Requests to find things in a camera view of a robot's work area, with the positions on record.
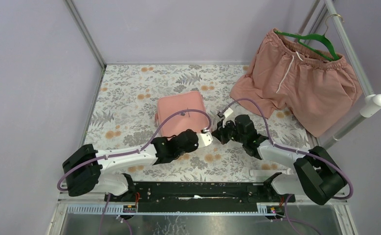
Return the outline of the pink medicine kit case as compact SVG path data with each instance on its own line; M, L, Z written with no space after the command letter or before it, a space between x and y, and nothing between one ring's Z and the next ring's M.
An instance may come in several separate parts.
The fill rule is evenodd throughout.
M191 129L201 133L202 129L209 130L209 118L200 92L187 93L162 97L157 101L155 120L160 125L170 115L180 111L179 114L167 121L159 131L163 137L178 135Z

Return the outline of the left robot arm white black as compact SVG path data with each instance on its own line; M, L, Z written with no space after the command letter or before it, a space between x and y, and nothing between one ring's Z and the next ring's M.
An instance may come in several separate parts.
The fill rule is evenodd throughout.
M168 164L180 156L207 147L213 142L211 133L186 130L171 137L155 137L149 143L114 150L96 150L92 144L81 146L62 164L64 176L58 190L70 197L93 192L110 193L122 201L134 197L134 184L129 174L118 170L138 165Z

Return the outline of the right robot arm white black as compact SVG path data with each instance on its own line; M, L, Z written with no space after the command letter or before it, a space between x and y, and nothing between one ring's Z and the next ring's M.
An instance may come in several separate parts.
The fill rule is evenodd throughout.
M222 119L212 135L221 144L238 142L249 156L292 170L289 174L279 174L264 187L263 194L268 201L275 202L283 194L295 194L324 205L348 184L323 147L303 151L271 143L269 137L257 132L248 115L238 115L234 121Z

